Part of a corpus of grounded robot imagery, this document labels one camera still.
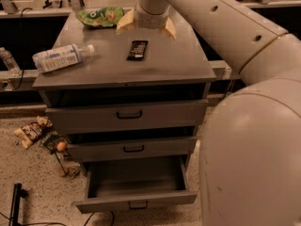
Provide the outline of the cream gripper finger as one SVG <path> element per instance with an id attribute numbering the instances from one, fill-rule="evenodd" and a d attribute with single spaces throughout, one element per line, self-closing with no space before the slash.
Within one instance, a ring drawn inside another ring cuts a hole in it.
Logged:
<path id="1" fill-rule="evenodd" d="M 116 33 L 119 35 L 124 31 L 135 29 L 135 11 L 131 9 L 118 22 Z"/>
<path id="2" fill-rule="evenodd" d="M 176 28 L 170 18 L 167 18 L 165 25 L 160 29 L 160 33 L 172 40 L 176 39 Z"/>

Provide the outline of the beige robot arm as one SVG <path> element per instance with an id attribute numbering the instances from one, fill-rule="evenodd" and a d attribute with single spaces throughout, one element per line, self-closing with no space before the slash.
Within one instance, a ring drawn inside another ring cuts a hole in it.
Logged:
<path id="1" fill-rule="evenodd" d="M 169 30 L 171 8 L 246 84 L 203 126 L 202 226 L 300 226 L 301 41 L 235 0 L 137 0 L 118 30 Z"/>

